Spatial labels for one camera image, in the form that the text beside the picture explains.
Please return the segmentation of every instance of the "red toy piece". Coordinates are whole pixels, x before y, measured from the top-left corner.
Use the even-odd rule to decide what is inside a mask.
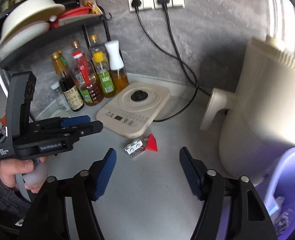
[[[146,149],[151,150],[154,152],[157,152],[157,144],[156,139],[154,138],[153,134],[150,134],[148,137],[144,139],[144,141],[147,141]]]

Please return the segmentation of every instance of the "small white bottle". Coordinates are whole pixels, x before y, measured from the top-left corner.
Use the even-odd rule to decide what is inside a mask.
[[[58,81],[56,81],[53,85],[51,85],[51,89],[53,90],[54,94],[55,94],[55,98],[56,101],[58,103],[58,105],[60,106],[60,108],[63,111],[70,111],[71,107],[68,104],[66,97],[64,96],[62,89],[60,87],[60,83]]]

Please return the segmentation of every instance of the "metal hook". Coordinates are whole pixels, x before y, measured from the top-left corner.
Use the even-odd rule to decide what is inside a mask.
[[[106,17],[106,14],[104,14],[104,18],[105,18],[107,21],[110,21],[110,20],[112,20],[113,16],[112,16],[112,14],[110,14],[110,13],[108,13],[108,14],[110,15],[110,18],[108,19],[108,18]]]
[[[98,5],[98,7],[99,7],[100,10],[102,11],[102,13],[103,13],[103,17],[104,17],[107,21],[112,20],[112,18],[113,18],[112,14],[108,13],[108,14],[110,15],[110,18],[107,18],[104,9],[103,9],[101,6],[99,6],[99,5]]]

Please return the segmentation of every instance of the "sticker label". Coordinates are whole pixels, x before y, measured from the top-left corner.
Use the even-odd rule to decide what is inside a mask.
[[[102,91],[104,94],[111,93],[115,90],[113,81],[108,71],[99,75]]]
[[[60,149],[63,149],[63,144],[60,142],[54,143],[54,144],[48,144],[48,145],[40,146],[39,149],[40,149],[40,152],[60,150]]]
[[[75,73],[75,78],[76,78],[76,80],[77,80],[77,82],[78,82],[79,85],[82,85],[82,84],[85,83],[84,78],[83,78],[81,72]]]
[[[72,87],[68,91],[65,91],[64,95],[66,96],[66,99],[73,110],[77,110],[84,105],[84,102],[78,93],[76,86]]]
[[[81,90],[81,94],[87,103],[93,103],[91,96],[89,95],[89,92],[87,90]]]
[[[69,111],[71,109],[68,102],[64,99],[58,101],[58,105],[63,111]]]
[[[61,57],[61,60],[62,60],[62,62],[63,62],[63,65],[64,65],[64,66],[67,66],[67,62],[66,62],[66,60],[65,60],[65,58],[64,58],[63,56]]]

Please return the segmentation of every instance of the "green label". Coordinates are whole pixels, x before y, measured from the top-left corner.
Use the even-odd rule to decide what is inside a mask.
[[[87,102],[87,103],[93,103],[92,99],[91,99],[91,96],[89,95],[89,92],[87,90],[80,90],[84,100]]]
[[[113,81],[108,71],[99,74],[99,79],[102,87],[102,91],[104,94],[111,93],[115,90]]]
[[[67,65],[67,62],[66,62],[66,60],[65,60],[65,58],[63,56],[61,56],[61,60],[63,62],[63,65],[66,66]]]

